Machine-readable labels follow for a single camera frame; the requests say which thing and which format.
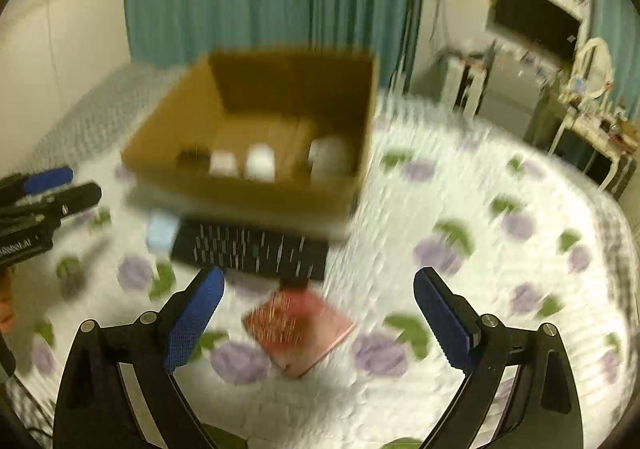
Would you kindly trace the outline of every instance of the mattress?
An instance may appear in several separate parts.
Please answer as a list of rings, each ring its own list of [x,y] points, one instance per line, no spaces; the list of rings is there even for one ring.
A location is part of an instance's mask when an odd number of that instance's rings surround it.
[[[148,210],[128,201],[136,182],[118,154],[180,73],[132,66],[112,76],[24,166],[71,163],[78,182],[95,180],[104,195],[101,213],[67,220],[54,249],[21,264],[15,278],[20,318],[7,341],[19,378],[51,413],[83,320],[132,322],[195,274],[148,252]],[[314,290],[355,328],[301,379],[282,376],[242,328],[242,315],[274,284],[240,273],[227,279],[207,328],[215,341],[175,372],[202,422],[251,449],[419,447],[463,380],[415,303],[414,274],[433,266],[480,314],[518,328],[555,324],[574,371],[585,447],[606,438],[636,379],[638,331],[636,255],[609,195],[485,122],[382,94],[351,225]],[[84,276],[70,281],[74,263]],[[475,447],[491,440],[513,376],[508,368]],[[139,421],[162,447],[148,415]]]

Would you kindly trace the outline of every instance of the television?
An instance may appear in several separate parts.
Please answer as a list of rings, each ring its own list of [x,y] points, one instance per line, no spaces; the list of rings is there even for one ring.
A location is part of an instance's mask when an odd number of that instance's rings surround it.
[[[494,23],[573,63],[581,21],[549,0],[496,0]]]

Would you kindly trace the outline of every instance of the table leg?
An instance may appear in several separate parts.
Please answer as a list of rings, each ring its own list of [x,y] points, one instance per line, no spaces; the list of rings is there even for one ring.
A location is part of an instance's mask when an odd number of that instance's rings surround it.
[[[589,172],[589,170],[591,169],[591,166],[593,165],[593,161],[596,160],[596,155],[597,154],[598,154],[598,152],[596,150],[593,150],[593,153],[591,153],[591,158],[587,162],[586,168],[584,168],[584,170],[582,171],[584,174],[587,174]]]
[[[600,184],[600,189],[603,189],[603,190],[606,189],[607,185],[611,183],[611,181],[613,180],[613,177],[615,177],[616,173],[618,172],[619,161],[620,161],[619,158],[611,160],[611,168],[609,169],[609,174],[607,174],[607,177],[604,179],[602,184]]]
[[[556,137],[554,138],[554,143],[551,144],[551,148],[549,149],[549,155],[553,155],[554,151],[558,147],[558,142],[560,142],[560,137],[562,137],[562,134],[564,133],[564,128],[565,128],[564,121],[565,119],[562,119],[560,127],[558,128],[558,132],[556,133]]]

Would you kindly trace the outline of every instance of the floral bedsheet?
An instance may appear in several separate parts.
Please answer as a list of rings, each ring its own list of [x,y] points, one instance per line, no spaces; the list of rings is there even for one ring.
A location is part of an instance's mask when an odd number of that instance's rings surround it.
[[[135,178],[120,164],[124,140],[76,174],[102,186],[100,208],[65,222],[53,251],[15,278],[18,312],[29,321],[8,341],[20,378],[52,412],[83,320],[132,322],[195,273],[148,252],[148,212],[127,200]],[[587,198],[540,153],[484,126],[418,125],[383,112],[353,234],[330,250],[315,287],[355,321],[351,335],[301,379],[284,378],[241,325],[274,283],[233,273],[175,377],[201,421],[252,449],[417,448],[463,379],[415,304],[414,274],[430,265],[479,313],[513,327],[558,327],[585,447],[595,449],[636,377],[634,327],[610,300],[599,234]],[[512,382],[506,371],[476,447],[490,440]]]

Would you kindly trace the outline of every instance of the wire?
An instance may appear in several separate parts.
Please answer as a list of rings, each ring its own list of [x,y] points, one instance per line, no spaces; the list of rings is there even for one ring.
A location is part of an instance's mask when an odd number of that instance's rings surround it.
[[[34,433],[35,434],[39,434],[39,435],[45,436],[46,438],[49,438],[50,440],[53,440],[53,435],[52,434],[49,434],[46,431],[43,431],[39,427],[30,427],[30,428],[27,429],[27,431],[30,434],[34,434]]]

